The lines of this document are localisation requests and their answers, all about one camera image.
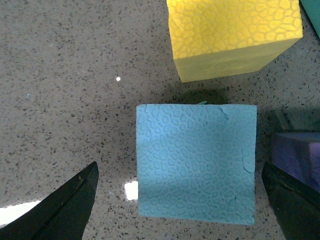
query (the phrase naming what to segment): block side face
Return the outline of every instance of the block side face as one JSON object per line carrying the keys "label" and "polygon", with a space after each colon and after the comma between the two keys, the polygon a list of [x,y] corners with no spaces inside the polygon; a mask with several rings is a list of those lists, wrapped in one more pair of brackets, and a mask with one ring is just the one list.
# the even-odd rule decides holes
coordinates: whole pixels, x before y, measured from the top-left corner
{"label": "block side face", "polygon": [[167,0],[174,59],[302,38],[299,0]]}
{"label": "block side face", "polygon": [[175,59],[183,83],[258,71],[298,39]]}
{"label": "block side face", "polygon": [[312,165],[310,187],[320,193],[320,141],[310,143],[309,152]]}
{"label": "block side face", "polygon": [[312,25],[320,37],[320,1],[319,0],[301,0],[301,3],[310,18]]}
{"label": "block side face", "polygon": [[252,225],[256,128],[254,105],[137,108],[139,214]]}
{"label": "block side face", "polygon": [[320,192],[320,141],[313,132],[277,133],[272,136],[272,163]]}
{"label": "block side face", "polygon": [[308,185],[309,179],[304,175],[304,171],[301,168],[294,140],[274,134],[271,140],[271,147],[271,162],[287,174]]}

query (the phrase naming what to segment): block top face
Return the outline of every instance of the block top face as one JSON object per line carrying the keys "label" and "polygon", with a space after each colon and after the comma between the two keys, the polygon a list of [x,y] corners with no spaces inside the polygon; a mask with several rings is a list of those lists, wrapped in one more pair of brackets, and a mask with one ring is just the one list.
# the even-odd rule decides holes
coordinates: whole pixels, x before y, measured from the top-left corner
{"label": "block top face", "polygon": [[276,135],[308,143],[320,143],[320,132],[283,132]]}
{"label": "block top face", "polygon": [[136,109],[139,214],[252,225],[255,105]]}
{"label": "block top face", "polygon": [[173,58],[303,36],[299,0],[167,0]]}

